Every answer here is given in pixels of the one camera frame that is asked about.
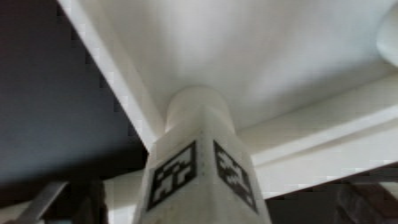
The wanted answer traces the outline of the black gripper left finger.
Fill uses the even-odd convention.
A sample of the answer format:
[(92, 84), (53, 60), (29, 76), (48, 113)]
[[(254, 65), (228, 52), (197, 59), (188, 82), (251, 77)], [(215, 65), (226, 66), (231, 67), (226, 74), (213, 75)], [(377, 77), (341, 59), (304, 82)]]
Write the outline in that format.
[(52, 182), (14, 224), (108, 224), (103, 182), (100, 180)]

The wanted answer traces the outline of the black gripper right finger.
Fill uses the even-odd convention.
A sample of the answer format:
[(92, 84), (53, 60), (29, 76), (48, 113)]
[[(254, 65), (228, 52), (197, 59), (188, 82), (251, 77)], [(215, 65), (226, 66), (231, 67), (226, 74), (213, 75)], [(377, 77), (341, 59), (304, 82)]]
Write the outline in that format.
[(347, 183), (341, 186), (334, 224), (398, 224), (398, 199), (380, 184)]

